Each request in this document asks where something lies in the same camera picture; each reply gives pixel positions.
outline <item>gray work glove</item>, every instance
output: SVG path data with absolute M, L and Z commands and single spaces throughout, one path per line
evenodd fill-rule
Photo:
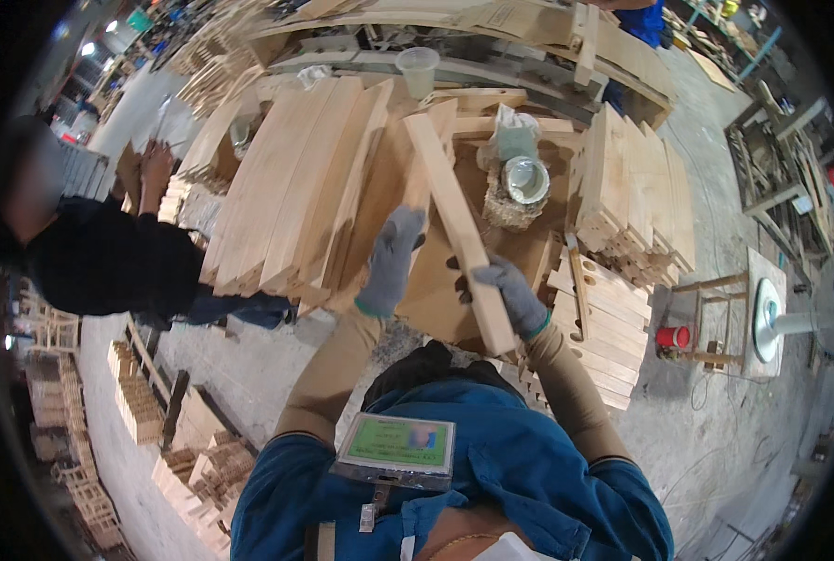
M 523 341 L 528 341 L 547 327 L 551 315 L 544 304 L 535 297 L 520 269 L 497 255 L 490 254 L 489 261 L 491 265 L 478 266 L 472 271 L 473 278 L 476 282 L 496 286 L 501 290 L 510 325 Z M 456 258 L 450 258 L 446 264 L 450 268 L 459 268 Z M 461 291 L 462 303 L 472 302 L 465 277 L 457 279 L 455 289 Z
M 404 297 L 411 273 L 411 253 L 426 241 L 422 233 L 426 212 L 404 205 L 396 208 L 379 230 L 370 256 L 370 278 L 355 298 L 368 316 L 391 318 Z

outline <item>beige arm sleeve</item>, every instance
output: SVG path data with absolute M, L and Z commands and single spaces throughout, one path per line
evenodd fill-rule
M 308 432 L 332 448 L 336 422 L 382 329 L 381 320 L 364 315 L 355 306 L 345 312 L 292 387 L 274 437 L 286 432 Z
M 550 322 L 526 343 L 526 349 L 554 418 L 585 459 L 630 458 L 585 366 L 572 353 L 558 327 Z

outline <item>plastic bag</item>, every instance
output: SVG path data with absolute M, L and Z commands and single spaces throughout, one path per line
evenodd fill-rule
M 333 69 L 329 65 L 313 65 L 303 68 L 298 72 L 298 79 L 302 81 L 306 92 L 310 92 L 313 84 L 321 78 L 329 78 L 333 75 Z
M 489 143 L 476 151 L 476 165 L 487 172 L 496 162 L 504 162 L 518 155 L 536 158 L 536 144 L 542 138 L 538 121 L 528 113 L 517 113 L 500 103 L 495 116 L 495 132 Z

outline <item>black shirt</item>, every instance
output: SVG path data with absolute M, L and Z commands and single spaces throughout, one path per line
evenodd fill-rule
M 30 280 L 52 306 L 78 315 L 186 313 L 204 253 L 186 230 L 120 203 L 62 198 L 58 218 L 27 245 Z

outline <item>white face mask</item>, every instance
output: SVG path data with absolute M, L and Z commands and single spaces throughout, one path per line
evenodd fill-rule
M 553 557 L 538 553 L 523 543 L 517 534 L 506 532 L 491 547 L 476 555 L 472 561 L 555 561 Z

